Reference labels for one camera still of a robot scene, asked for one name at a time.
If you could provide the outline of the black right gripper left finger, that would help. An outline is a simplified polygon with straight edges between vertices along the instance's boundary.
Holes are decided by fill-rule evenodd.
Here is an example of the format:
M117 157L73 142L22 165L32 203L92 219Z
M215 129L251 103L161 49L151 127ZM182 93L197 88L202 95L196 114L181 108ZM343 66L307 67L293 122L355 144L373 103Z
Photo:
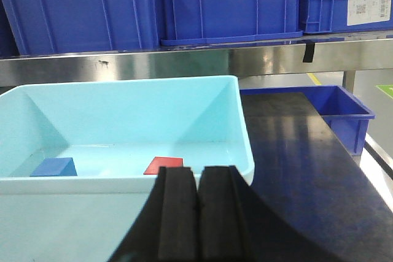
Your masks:
M198 200L190 168L160 167L147 201L109 261L198 261Z

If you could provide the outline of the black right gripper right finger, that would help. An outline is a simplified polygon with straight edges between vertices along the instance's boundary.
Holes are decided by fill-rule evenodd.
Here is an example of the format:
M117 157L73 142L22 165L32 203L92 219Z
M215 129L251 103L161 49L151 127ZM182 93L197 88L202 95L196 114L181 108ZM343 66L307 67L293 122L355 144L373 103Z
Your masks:
M234 166L207 166L200 202L201 261L337 261L274 213Z

